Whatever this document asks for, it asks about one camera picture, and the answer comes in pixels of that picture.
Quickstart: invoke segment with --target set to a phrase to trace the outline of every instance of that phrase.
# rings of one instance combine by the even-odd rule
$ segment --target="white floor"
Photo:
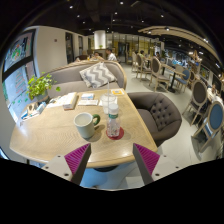
[[[149,86],[150,75],[143,78],[140,82],[136,78],[136,73],[131,72],[131,66],[124,63],[121,64],[127,75],[126,92],[152,92],[155,84]],[[168,70],[165,70],[165,76],[169,76]],[[182,113],[187,106],[191,97],[191,91],[186,88],[185,93],[166,92],[161,85],[157,88],[157,92],[161,92],[169,97]],[[198,146],[203,144],[202,138],[192,139],[192,135],[198,129],[196,125],[190,127],[193,116],[190,112],[186,112],[182,116],[182,125],[179,132],[171,139],[165,141],[159,148],[158,154],[165,154],[176,162],[180,167],[185,168],[190,165],[214,160],[221,148],[220,132],[206,147],[201,154],[198,153]],[[131,189],[144,186],[140,171],[136,162],[122,164],[110,172],[98,172],[94,169],[86,169],[80,186],[98,189]]]

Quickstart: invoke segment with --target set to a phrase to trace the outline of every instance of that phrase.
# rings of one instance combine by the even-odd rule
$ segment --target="sofa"
[[[53,98],[63,96],[71,92],[86,92],[107,89],[107,85],[99,88],[88,88],[79,73],[83,69],[86,69],[96,63],[99,63],[99,61],[76,62],[47,72],[46,74],[52,75],[52,78],[57,81],[57,83],[52,86],[52,89],[48,89],[49,97]],[[117,78],[116,82],[110,83],[110,89],[125,89],[127,78],[120,64],[114,61],[104,61],[104,63],[110,72]],[[56,87],[58,86],[61,88],[61,91],[59,92],[56,91]]]
[[[156,146],[174,137],[180,129],[182,118],[175,104],[162,93],[128,93],[145,122]]]

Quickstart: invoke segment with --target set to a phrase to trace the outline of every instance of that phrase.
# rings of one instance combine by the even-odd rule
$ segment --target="coffee cup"
[[[83,138],[90,138],[94,135],[96,126],[100,122],[100,116],[98,114],[89,114],[89,113],[81,113],[78,114],[74,118],[74,124],[79,132],[79,134]]]

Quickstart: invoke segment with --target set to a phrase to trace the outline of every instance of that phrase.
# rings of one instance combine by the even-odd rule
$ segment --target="water bottle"
[[[117,104],[109,104],[109,116],[107,119],[107,135],[117,137],[120,133],[120,118],[118,116],[119,107]]]

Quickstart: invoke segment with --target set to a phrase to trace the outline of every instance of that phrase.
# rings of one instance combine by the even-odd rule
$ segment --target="dining chair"
[[[206,102],[207,102],[207,87],[201,80],[197,80],[193,83],[191,99],[187,107],[185,108],[184,112],[182,113],[182,115],[184,115],[184,113],[189,107],[190,110],[193,109],[193,111],[196,112],[194,119],[191,122],[191,125],[194,123],[198,115],[200,115],[202,119],[202,115],[205,113],[205,111],[202,110],[202,106]]]
[[[191,75],[190,75],[190,79],[188,81],[188,88],[192,89],[192,84],[193,82],[196,80],[195,74],[193,71],[190,71]]]
[[[184,71],[184,68],[181,65],[176,65],[175,71],[182,73]]]
[[[133,72],[133,68],[135,68],[135,71],[137,72],[137,66],[138,66],[138,62],[137,62],[137,55],[135,54],[135,52],[132,52],[132,72]]]
[[[180,91],[181,91],[182,87],[185,86],[184,87],[184,92],[185,92],[186,86],[188,85],[188,81],[190,79],[190,71],[188,69],[185,69],[182,73],[185,76],[181,76],[181,78],[175,77],[175,80],[177,81],[177,87],[179,87],[179,85],[181,85]]]
[[[199,152],[202,152],[204,147],[216,136],[223,125],[223,120],[223,106],[220,102],[215,101],[209,108],[208,117],[204,119],[201,127],[192,136],[193,138],[195,138],[201,132],[201,130],[203,130],[207,137],[207,141],[199,149]]]
[[[138,77],[138,73],[141,73],[141,77],[140,77],[140,81],[142,81],[142,73],[145,73],[145,78],[147,76],[147,74],[151,74],[152,73],[152,70],[150,68],[147,68],[145,66],[145,62],[143,60],[143,58],[137,54],[137,75],[136,75],[136,78]]]
[[[151,80],[149,82],[149,86],[152,83],[152,78],[155,78],[156,79],[156,85],[155,85],[154,92],[156,91],[156,89],[157,89],[157,87],[158,87],[160,82],[167,82],[167,86],[166,86],[166,90],[167,90],[169,82],[170,82],[170,79],[165,77],[164,75],[160,74],[161,63],[155,56],[152,58],[151,68],[152,68],[152,75],[151,75]]]

